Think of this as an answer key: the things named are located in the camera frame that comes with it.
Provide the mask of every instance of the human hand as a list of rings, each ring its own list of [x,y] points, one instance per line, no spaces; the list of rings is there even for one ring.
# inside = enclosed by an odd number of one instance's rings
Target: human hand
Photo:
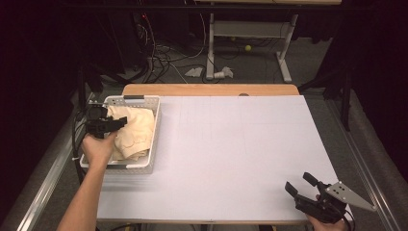
[[[82,149],[91,168],[106,168],[112,152],[114,150],[114,140],[117,131],[111,132],[105,139],[97,139],[90,134],[86,134],[82,141]]]
[[[339,220],[336,223],[323,223],[318,219],[306,215],[307,219],[313,224],[315,231],[345,231],[344,220]]]

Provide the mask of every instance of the floor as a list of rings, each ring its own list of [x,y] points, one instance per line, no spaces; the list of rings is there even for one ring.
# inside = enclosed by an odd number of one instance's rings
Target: floor
[[[244,48],[248,44],[251,45],[251,50],[245,51]],[[194,56],[199,51],[199,43],[188,50],[183,50],[173,44],[171,47],[167,45],[163,42],[162,46],[158,46],[158,50],[161,51],[158,54],[161,54],[163,59]],[[274,57],[274,52],[281,49],[282,45],[281,40],[273,39],[236,39],[232,41],[229,38],[219,38],[216,42],[215,65],[218,70],[225,66],[230,67],[233,78],[227,77],[220,80],[218,84],[282,84],[279,64]],[[286,60],[294,85],[300,86],[315,77],[329,45],[330,40],[313,44],[309,38],[299,38],[291,43]],[[171,62],[168,71],[158,79],[157,83],[215,84],[217,81],[209,82],[200,77],[184,75],[193,67],[201,67],[205,63],[206,55],[203,53],[195,58]],[[157,71],[160,71],[160,64],[155,63],[155,65]],[[129,69],[127,75],[124,76],[129,76],[132,72],[133,70]],[[104,92],[97,98],[103,100],[107,95],[120,94],[121,91],[122,87],[107,84]],[[408,230],[407,183],[399,175],[380,140],[376,137],[357,96],[354,93],[351,95],[350,132],[346,132],[339,121],[340,99],[325,100],[321,93],[322,89],[310,89],[303,92],[339,179],[367,201],[373,201],[372,203],[375,202],[379,207],[378,212],[373,213],[351,206],[357,230]],[[62,153],[70,144],[70,126],[71,119],[61,129],[44,154],[29,183],[2,224],[1,230],[23,230],[18,226],[22,220],[29,220],[24,216],[29,211],[38,190],[42,189],[44,179],[49,177],[50,169],[56,169],[53,173],[58,174],[59,181],[58,184],[51,184],[40,209],[33,213],[37,219],[33,229],[56,229],[64,210],[79,186],[69,153]],[[66,164],[64,162],[56,164],[56,160],[67,161]],[[121,224],[98,222],[100,230],[112,230],[119,225]],[[294,231],[305,230],[305,228],[303,225],[278,226],[277,230]]]

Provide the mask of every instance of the white desk frame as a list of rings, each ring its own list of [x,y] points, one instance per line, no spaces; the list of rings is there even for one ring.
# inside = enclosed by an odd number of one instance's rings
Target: white desk frame
[[[214,14],[210,15],[209,50],[207,59],[207,80],[214,79],[214,37],[240,38],[279,38],[285,39],[281,52],[276,52],[276,59],[285,83],[292,82],[291,73],[285,61],[285,56],[291,43],[297,14],[292,16],[291,22],[244,22],[244,21],[214,21]]]

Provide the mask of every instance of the gray floor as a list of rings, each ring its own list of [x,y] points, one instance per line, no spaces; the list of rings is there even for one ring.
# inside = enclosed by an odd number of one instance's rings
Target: gray floor
[[[273,51],[281,49],[281,41],[276,44],[272,41],[266,46],[256,46],[256,44],[260,43],[265,44],[259,40],[240,41],[242,42],[242,44],[239,44],[240,47],[252,44],[252,50],[250,52],[241,50],[237,57],[235,56],[238,54],[238,49],[235,44],[225,39],[217,41],[215,61],[217,68],[222,69],[224,66],[228,66],[234,72],[234,78],[226,78],[220,81],[219,84],[283,83],[278,71],[278,63],[273,54]],[[330,41],[312,44],[308,38],[300,38],[292,42],[287,54],[287,63],[293,77],[293,83],[296,86],[300,86],[315,77],[329,44]],[[171,59],[181,57],[177,52],[170,52],[168,55],[170,55]],[[205,63],[206,56],[204,54],[194,59],[172,64],[182,66],[187,64],[205,65]],[[192,67],[194,66],[176,69],[171,66],[158,83],[202,83],[200,78],[183,76],[183,79],[179,75],[178,72],[183,75]],[[121,90],[122,88],[107,86],[100,98],[120,94]],[[406,219],[408,218],[407,183],[399,175],[395,165],[376,137],[373,128],[365,117],[358,98],[352,93],[350,108],[351,131],[346,132],[339,123],[339,101],[324,100],[321,91],[321,89],[307,90],[304,95],[339,179],[366,200],[375,200],[381,207],[381,211],[383,211],[372,213],[351,207],[356,219],[356,230],[398,230],[398,227],[399,230],[408,230],[408,221]],[[17,199],[9,216],[2,224],[1,230],[16,230],[23,220],[50,167],[54,164],[62,148],[69,143],[70,121],[62,128],[60,134],[44,154],[23,193]],[[64,166],[63,174],[55,190],[39,216],[35,230],[56,229],[78,186],[75,167],[71,161],[68,161]],[[100,230],[110,230],[118,225],[120,224],[98,223]],[[305,230],[305,227],[279,226],[278,230]]]

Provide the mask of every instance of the white towel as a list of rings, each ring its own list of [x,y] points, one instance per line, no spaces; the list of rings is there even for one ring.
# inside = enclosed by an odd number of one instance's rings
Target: white towel
[[[118,131],[115,139],[114,161],[136,161],[145,156],[153,139],[153,112],[143,108],[109,106],[108,116],[114,119],[127,116],[127,124]]]

